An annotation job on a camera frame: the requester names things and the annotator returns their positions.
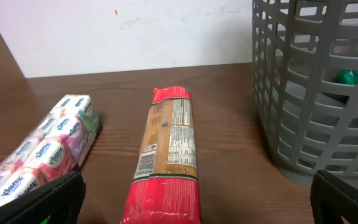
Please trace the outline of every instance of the white backdrop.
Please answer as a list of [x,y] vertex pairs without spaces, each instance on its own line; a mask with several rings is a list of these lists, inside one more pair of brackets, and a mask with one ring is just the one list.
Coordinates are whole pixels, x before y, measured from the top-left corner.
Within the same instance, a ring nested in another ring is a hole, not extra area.
[[252,0],[0,0],[26,77],[251,62],[251,27]]

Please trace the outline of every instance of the snack package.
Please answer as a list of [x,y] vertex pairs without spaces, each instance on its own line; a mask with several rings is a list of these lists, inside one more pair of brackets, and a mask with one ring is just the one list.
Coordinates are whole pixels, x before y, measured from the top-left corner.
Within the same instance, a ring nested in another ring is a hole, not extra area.
[[0,163],[0,206],[79,170],[101,128],[89,96],[65,95]]
[[154,89],[121,223],[201,223],[191,93]]

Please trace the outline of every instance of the red and brown package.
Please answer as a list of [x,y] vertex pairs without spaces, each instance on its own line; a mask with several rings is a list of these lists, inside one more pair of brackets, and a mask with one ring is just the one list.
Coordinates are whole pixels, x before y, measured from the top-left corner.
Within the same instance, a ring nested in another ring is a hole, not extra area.
[[121,223],[201,223],[191,93],[154,89]]

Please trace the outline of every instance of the laundry basket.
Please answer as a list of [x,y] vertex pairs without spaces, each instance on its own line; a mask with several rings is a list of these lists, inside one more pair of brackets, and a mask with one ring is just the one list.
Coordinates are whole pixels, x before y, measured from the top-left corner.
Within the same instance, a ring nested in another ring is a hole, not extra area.
[[358,0],[253,0],[254,97],[280,172],[358,187]]

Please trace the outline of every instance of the wooden table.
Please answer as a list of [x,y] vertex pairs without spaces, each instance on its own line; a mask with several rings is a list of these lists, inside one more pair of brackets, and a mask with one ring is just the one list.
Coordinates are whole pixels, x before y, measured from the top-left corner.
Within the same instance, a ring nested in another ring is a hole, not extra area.
[[203,223],[313,223],[310,189],[282,176],[260,137],[250,64],[31,78],[0,88],[0,162],[66,93],[91,95],[104,128],[82,169],[78,223],[122,218],[154,87],[193,92]]

